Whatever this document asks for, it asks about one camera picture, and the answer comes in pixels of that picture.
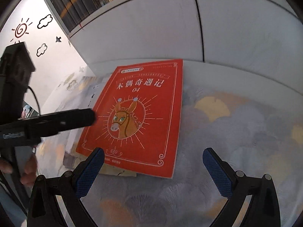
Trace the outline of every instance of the blue gripper pad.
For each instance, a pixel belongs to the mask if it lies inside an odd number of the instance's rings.
[[[225,171],[220,166],[219,162],[214,158],[208,149],[203,152],[203,164],[212,177],[217,189],[223,197],[230,199],[232,196],[232,182]]]
[[[85,162],[88,162],[86,167],[83,169],[82,173],[76,181],[76,197],[80,199],[87,195],[89,189],[91,188],[94,180],[96,179],[103,163],[104,163],[104,151],[101,148],[95,148],[90,156]]]

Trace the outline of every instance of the bridle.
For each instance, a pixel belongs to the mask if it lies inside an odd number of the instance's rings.
[[[117,113],[126,113],[126,118],[128,118],[127,119],[127,124],[126,124],[126,126],[125,126],[125,130],[124,130],[124,135],[125,135],[125,137],[127,137],[127,135],[126,135],[126,129],[127,129],[127,126],[128,126],[128,124],[129,124],[129,119],[130,119],[130,117],[129,117],[129,113],[128,112],[126,112],[126,111],[119,111],[119,112],[116,112],[116,114]],[[122,122],[122,124],[120,124],[119,122],[117,122],[117,121],[115,121],[115,122],[113,122],[112,124],[118,124],[119,126],[121,126],[121,125],[123,125],[124,123],[125,123],[125,121],[126,121],[126,119]]]

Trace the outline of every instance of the donkey illustration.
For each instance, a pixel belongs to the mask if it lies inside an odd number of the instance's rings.
[[[135,97],[127,109],[125,107],[120,107],[121,100],[122,99],[119,98],[115,106],[116,114],[113,118],[111,131],[119,130],[119,138],[125,138],[134,134],[140,125],[140,122],[136,122],[137,117],[133,113],[137,106],[138,98]]]

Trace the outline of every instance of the human hand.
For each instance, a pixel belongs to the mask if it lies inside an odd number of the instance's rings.
[[[13,167],[7,161],[0,159],[0,170],[4,173],[11,174],[13,172]],[[21,183],[28,187],[33,186],[36,180],[36,170],[37,160],[36,156],[33,154],[25,164],[24,174],[20,179]]]

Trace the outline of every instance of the cloud drawing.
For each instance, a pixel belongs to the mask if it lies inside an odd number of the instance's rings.
[[[39,24],[37,25],[38,29],[41,29],[42,27],[47,27],[49,23],[51,23],[53,20],[52,15],[48,14],[43,19],[40,19]]]
[[[44,54],[44,52],[47,50],[47,45],[42,44],[40,48],[37,49],[37,56]]]

